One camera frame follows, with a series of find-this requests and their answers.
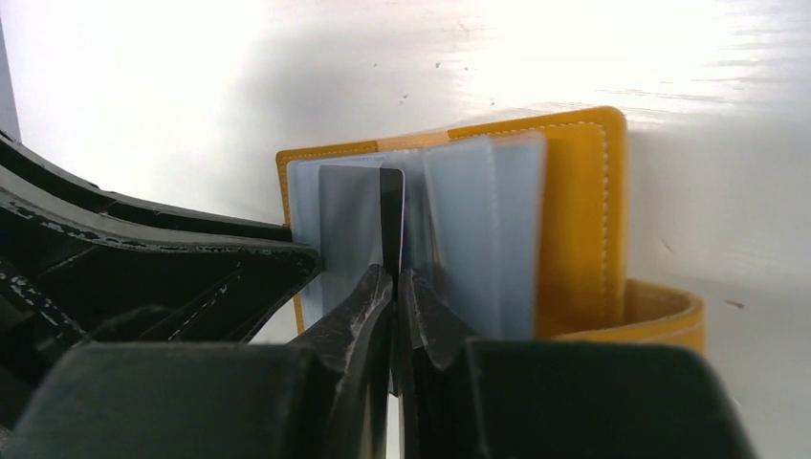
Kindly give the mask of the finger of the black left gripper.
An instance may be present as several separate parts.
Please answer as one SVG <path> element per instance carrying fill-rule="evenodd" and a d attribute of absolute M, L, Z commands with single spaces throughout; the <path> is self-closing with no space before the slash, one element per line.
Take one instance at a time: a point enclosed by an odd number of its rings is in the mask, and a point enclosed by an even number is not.
<path fill-rule="evenodd" d="M 291 242 L 290 229 L 224 215 L 178 208 L 107 191 L 33 153 L 1 133 L 1 165 L 43 191 L 94 213 L 164 230 Z"/>
<path fill-rule="evenodd" d="M 93 342 L 246 342 L 319 271 L 283 240 L 155 228 L 1 172 L 1 365 L 38 381 Z"/>

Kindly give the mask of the yellow leather card holder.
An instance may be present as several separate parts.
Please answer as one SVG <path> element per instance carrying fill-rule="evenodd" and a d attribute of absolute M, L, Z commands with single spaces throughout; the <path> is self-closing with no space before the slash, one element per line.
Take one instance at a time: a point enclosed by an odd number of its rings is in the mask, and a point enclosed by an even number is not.
<path fill-rule="evenodd" d="M 288 149 L 276 166 L 281 201 L 289 204 L 293 161 L 368 156 L 434 146 L 480 135 L 541 132 L 547 172 L 537 259 L 539 290 L 533 330 L 540 339 L 595 340 L 705 349 L 703 299 L 626 274 L 627 124 L 600 106 L 537 117 L 364 142 Z"/>

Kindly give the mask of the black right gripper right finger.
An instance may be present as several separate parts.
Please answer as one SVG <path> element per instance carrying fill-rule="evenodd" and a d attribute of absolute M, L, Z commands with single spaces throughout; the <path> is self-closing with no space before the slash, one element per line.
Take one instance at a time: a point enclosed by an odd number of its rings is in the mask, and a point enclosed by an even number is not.
<path fill-rule="evenodd" d="M 399 279 L 404 458 L 753 458 L 703 358 L 704 303 L 631 279 L 633 320 L 483 339 L 418 273 Z"/>

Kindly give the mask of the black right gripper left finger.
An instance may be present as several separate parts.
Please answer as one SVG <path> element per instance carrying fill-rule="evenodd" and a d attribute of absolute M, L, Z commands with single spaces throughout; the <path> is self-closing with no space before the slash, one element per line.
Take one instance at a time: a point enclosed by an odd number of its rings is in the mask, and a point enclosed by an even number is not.
<path fill-rule="evenodd" d="M 394 283 L 284 345 L 91 344 L 35 391 L 5 458 L 383 458 Z"/>

